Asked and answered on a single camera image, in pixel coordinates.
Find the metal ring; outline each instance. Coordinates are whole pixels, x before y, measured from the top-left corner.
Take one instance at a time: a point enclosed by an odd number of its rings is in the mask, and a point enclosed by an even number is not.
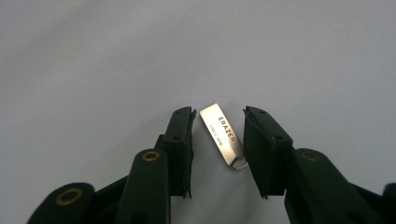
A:
[[[144,161],[156,161],[156,160],[158,160],[158,158],[160,158],[160,153],[158,153],[156,151],[146,152],[142,156],[142,159]]]
[[[74,195],[74,197],[70,199],[64,197],[70,193],[75,193],[76,195]],[[56,198],[56,204],[60,206],[69,205],[71,203],[75,203],[81,196],[82,196],[82,189],[77,189],[77,188],[67,189]]]
[[[301,155],[308,161],[318,161],[320,159],[319,154],[314,151],[304,151]]]

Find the screw hole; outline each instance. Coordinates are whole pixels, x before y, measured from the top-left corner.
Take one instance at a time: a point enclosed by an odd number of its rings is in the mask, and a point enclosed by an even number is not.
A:
[[[304,151],[302,153],[302,156],[304,159],[308,161],[318,161],[319,160],[319,154],[313,151]]]
[[[156,151],[146,152],[143,154],[142,158],[144,161],[156,161],[158,158],[160,158],[160,153]]]
[[[149,220],[149,216],[144,212],[137,212],[131,217],[131,224],[145,224]]]
[[[60,206],[69,205],[78,201],[82,196],[82,189],[67,189],[56,198],[56,204]]]

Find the metal usb drive casing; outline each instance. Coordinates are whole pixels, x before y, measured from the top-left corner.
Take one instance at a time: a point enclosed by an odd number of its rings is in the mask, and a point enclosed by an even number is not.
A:
[[[244,147],[219,105],[214,104],[201,110],[200,115],[227,164],[235,170],[245,168],[248,163],[244,157]]]

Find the erazer logo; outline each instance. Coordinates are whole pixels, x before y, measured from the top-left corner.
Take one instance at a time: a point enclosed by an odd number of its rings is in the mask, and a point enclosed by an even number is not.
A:
[[[227,124],[227,121],[225,121],[224,117],[220,117],[219,121],[221,122],[221,126],[224,128],[224,131],[227,133],[229,140],[234,142],[235,137],[233,136],[231,129],[228,128],[229,124]]]

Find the white surface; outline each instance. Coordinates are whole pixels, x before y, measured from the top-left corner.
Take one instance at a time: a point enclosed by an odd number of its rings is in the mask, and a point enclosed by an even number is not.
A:
[[[127,175],[171,113],[267,110],[295,147],[381,193],[396,180],[395,1],[0,1],[0,223],[54,189]],[[230,171],[200,118],[172,223],[288,223]]]

